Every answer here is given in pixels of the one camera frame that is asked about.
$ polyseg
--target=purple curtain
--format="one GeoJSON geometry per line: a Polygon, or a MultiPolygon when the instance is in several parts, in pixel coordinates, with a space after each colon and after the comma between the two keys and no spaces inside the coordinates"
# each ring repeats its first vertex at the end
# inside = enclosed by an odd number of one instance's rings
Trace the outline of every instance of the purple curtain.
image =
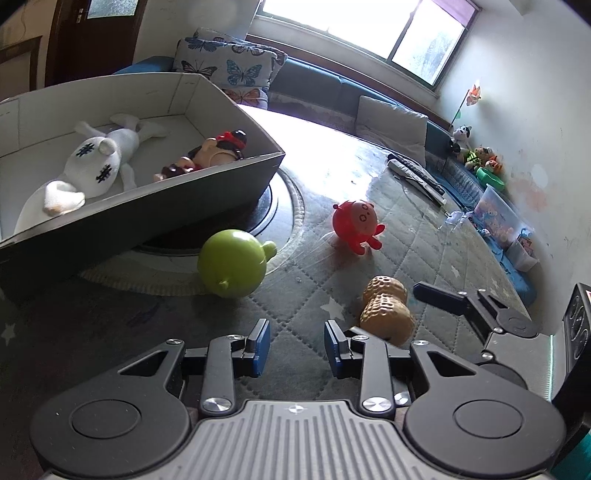
{"type": "Polygon", "coordinates": [[[464,27],[468,26],[468,22],[476,13],[474,8],[466,0],[431,0],[436,5],[443,8],[453,18],[460,22],[464,27]]]}

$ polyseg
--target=toy figurine with red headband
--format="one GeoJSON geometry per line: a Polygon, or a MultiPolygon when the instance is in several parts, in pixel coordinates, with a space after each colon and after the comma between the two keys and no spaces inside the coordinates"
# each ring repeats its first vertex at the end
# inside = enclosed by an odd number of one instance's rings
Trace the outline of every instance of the toy figurine with red headband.
{"type": "Polygon", "coordinates": [[[186,157],[181,157],[178,162],[164,167],[160,173],[154,175],[154,181],[241,160],[244,158],[242,150],[245,147],[246,133],[242,130],[208,138],[200,147],[191,150],[186,157]]]}
{"type": "Polygon", "coordinates": [[[365,253],[362,243],[367,242],[374,250],[382,248],[382,242],[374,238],[374,235],[382,233],[386,226],[378,223],[374,206],[369,202],[357,200],[355,202],[343,202],[333,205],[333,228],[335,233],[343,239],[351,250],[358,255],[365,253]]]}

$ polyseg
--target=green bowl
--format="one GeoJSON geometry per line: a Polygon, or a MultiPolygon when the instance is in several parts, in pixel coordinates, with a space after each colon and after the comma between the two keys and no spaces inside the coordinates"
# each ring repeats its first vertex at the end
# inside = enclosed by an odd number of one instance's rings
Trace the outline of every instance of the green bowl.
{"type": "Polygon", "coordinates": [[[499,192],[505,190],[505,182],[502,181],[499,177],[495,174],[489,172],[485,168],[479,168],[476,172],[476,178],[481,183],[483,187],[490,185],[491,187],[496,188],[499,192]]]}

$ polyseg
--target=pillow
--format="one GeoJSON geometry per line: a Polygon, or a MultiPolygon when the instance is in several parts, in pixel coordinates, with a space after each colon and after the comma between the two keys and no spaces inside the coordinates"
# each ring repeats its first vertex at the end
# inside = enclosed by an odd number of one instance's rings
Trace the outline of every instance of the pillow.
{"type": "Polygon", "coordinates": [[[281,70],[281,67],[283,67],[285,61],[287,60],[287,53],[279,50],[278,48],[268,47],[266,45],[260,45],[258,43],[252,43],[246,40],[240,40],[238,38],[234,38],[231,35],[218,32],[215,30],[210,30],[209,28],[200,27],[197,30],[195,30],[193,36],[196,38],[200,38],[201,40],[224,41],[226,43],[234,43],[237,45],[242,45],[244,47],[255,47],[260,48],[261,50],[273,52],[275,55],[277,55],[277,61],[272,68],[271,77],[269,78],[270,83],[273,83],[273,80],[275,80],[275,77],[279,73],[279,70],[281,70]]]}
{"type": "Polygon", "coordinates": [[[361,96],[355,134],[363,140],[406,155],[425,167],[426,115],[361,96]]]}
{"type": "Polygon", "coordinates": [[[267,108],[267,92],[277,55],[256,47],[187,37],[174,57],[173,71],[198,73],[240,103],[267,108]]]}

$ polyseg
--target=window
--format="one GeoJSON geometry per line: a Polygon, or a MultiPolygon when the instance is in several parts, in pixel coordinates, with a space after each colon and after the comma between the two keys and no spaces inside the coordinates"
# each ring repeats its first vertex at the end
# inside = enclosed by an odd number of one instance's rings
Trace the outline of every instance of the window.
{"type": "Polygon", "coordinates": [[[264,0],[258,13],[338,38],[434,89],[476,8],[469,0],[264,0]]]}

